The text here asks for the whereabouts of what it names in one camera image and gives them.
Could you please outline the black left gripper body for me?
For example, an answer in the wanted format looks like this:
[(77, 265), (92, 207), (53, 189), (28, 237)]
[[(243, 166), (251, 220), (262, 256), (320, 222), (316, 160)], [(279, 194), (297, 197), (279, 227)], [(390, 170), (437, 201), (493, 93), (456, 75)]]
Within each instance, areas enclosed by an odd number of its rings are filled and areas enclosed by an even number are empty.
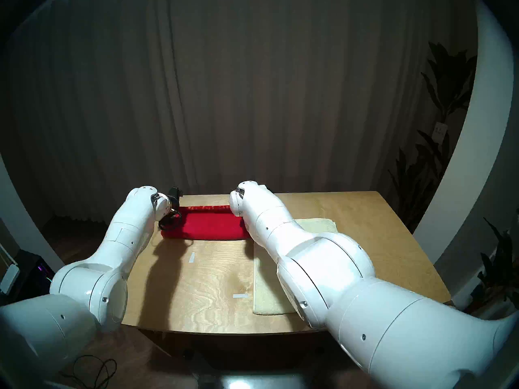
[(180, 212), (179, 203), (172, 204), (171, 209), (159, 220), (160, 230), (173, 230), (180, 227), (183, 222), (183, 215)]

